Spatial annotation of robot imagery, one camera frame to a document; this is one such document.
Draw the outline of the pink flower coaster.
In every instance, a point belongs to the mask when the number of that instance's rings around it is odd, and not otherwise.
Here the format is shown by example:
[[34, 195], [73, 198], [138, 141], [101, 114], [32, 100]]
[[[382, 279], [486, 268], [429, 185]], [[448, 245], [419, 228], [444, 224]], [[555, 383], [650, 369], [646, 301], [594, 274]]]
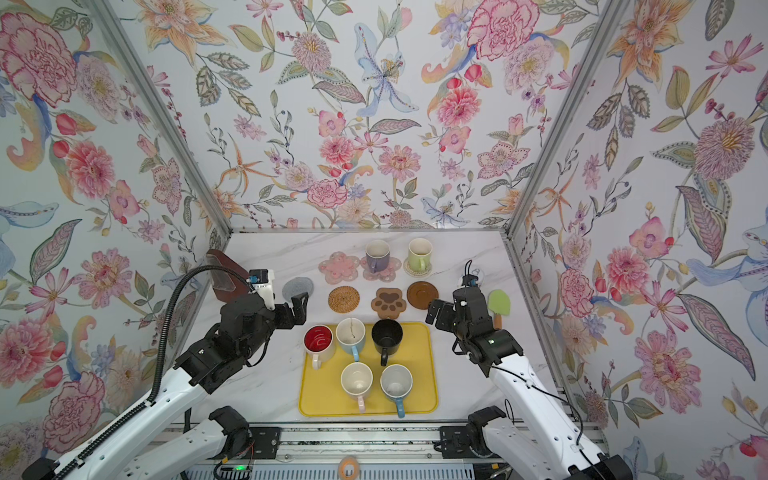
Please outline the pink flower coaster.
[[318, 270], [327, 284], [337, 285], [342, 282], [354, 281], [359, 275], [359, 267], [360, 259], [357, 256], [337, 251], [322, 261], [318, 265]]
[[360, 266], [365, 280], [391, 283], [396, 279], [397, 272], [402, 268], [402, 262], [397, 258], [391, 257], [386, 269], [380, 272], [373, 272], [368, 265], [368, 259], [364, 257], [360, 260]]

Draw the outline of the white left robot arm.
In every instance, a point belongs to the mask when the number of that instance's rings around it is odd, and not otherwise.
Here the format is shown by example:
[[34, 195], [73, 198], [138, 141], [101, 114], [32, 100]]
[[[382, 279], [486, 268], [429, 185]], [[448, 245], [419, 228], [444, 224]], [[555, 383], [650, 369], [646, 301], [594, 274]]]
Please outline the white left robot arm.
[[[273, 333], [306, 322], [309, 296], [267, 307], [258, 293], [245, 294], [221, 310], [220, 322], [194, 342], [151, 391], [112, 421], [99, 435], [58, 460], [40, 458], [28, 466], [25, 479], [115, 479], [140, 475], [131, 463], [174, 419], [212, 395], [266, 349]], [[253, 444], [248, 421], [225, 406], [185, 435], [169, 443], [169, 453], [149, 463], [150, 476], [175, 475], [211, 457], [233, 458]]]

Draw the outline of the dark brown round coaster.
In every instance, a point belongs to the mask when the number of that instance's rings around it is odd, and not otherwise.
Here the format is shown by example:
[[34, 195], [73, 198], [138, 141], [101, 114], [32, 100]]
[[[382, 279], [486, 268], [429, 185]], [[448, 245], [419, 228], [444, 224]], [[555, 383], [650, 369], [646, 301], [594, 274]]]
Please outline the dark brown round coaster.
[[417, 281], [408, 287], [406, 297], [413, 308], [427, 310], [430, 303], [439, 298], [439, 291], [429, 282]]

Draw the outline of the white mug purple handle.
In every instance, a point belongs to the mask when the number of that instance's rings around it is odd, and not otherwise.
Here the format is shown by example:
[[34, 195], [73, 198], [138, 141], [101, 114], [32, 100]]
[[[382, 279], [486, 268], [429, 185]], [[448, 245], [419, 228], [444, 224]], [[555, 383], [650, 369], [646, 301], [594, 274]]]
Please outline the white mug purple handle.
[[385, 271], [390, 262], [390, 246], [384, 240], [373, 240], [365, 248], [366, 264], [373, 274]]

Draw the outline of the red inside white mug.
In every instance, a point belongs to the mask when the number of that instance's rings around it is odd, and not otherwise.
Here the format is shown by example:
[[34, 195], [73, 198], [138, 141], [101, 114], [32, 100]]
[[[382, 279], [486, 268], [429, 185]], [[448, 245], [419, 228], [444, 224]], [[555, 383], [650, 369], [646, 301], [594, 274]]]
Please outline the red inside white mug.
[[336, 352], [333, 332], [326, 325], [310, 327], [304, 334], [303, 345], [313, 370], [320, 369]]

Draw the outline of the white mug blue handle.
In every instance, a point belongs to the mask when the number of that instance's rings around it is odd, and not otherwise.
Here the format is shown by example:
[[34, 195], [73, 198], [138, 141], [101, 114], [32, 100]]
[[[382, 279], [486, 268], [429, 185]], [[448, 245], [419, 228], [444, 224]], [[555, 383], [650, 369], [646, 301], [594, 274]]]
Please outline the white mug blue handle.
[[405, 399], [413, 388], [411, 371], [401, 364], [387, 366], [382, 371], [380, 387], [384, 395], [395, 405], [397, 416], [403, 419], [406, 416]]

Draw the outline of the grey-blue woven round coaster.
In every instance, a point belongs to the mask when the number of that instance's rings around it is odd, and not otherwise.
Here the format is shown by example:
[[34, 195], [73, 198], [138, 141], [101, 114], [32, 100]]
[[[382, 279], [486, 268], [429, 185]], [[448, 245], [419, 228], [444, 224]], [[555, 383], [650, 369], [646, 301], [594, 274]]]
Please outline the grey-blue woven round coaster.
[[314, 292], [314, 283], [308, 277], [295, 277], [288, 282], [282, 288], [282, 296], [286, 301], [290, 301], [293, 297], [306, 294], [311, 296]]

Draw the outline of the tan rattan round coaster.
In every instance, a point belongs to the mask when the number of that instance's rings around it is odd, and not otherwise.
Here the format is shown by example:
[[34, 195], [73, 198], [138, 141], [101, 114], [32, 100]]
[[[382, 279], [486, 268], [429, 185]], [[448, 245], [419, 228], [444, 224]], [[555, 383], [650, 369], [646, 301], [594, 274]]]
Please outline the tan rattan round coaster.
[[351, 286], [334, 288], [328, 295], [328, 306], [336, 313], [353, 312], [360, 303], [360, 293]]

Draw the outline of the light green mug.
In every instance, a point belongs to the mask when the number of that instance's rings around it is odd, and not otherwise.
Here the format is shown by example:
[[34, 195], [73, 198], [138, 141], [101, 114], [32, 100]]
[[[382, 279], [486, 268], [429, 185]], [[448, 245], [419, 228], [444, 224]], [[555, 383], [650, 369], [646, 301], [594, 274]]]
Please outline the light green mug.
[[424, 259], [431, 263], [432, 243], [426, 238], [415, 238], [408, 245], [408, 259]]

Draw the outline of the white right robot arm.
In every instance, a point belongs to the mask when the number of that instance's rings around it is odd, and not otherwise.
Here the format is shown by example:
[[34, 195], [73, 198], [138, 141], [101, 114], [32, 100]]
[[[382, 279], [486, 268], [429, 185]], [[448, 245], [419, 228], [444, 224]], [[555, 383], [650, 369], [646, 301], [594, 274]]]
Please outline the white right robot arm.
[[433, 300], [425, 322], [455, 336], [453, 353], [480, 368], [509, 408], [490, 406], [468, 416], [466, 448], [498, 457], [524, 479], [632, 479], [619, 455], [605, 454], [583, 433], [583, 421], [564, 410], [568, 401], [549, 392], [524, 350], [497, 329], [477, 286], [462, 286], [453, 300]]

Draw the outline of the brown paw print coaster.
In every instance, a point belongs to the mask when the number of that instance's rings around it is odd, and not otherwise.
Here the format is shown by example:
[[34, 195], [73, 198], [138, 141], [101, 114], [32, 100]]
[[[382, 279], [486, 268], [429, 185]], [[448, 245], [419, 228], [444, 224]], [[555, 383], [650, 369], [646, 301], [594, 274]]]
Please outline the brown paw print coaster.
[[399, 288], [379, 288], [371, 301], [372, 310], [380, 319], [397, 320], [407, 309], [408, 303]]

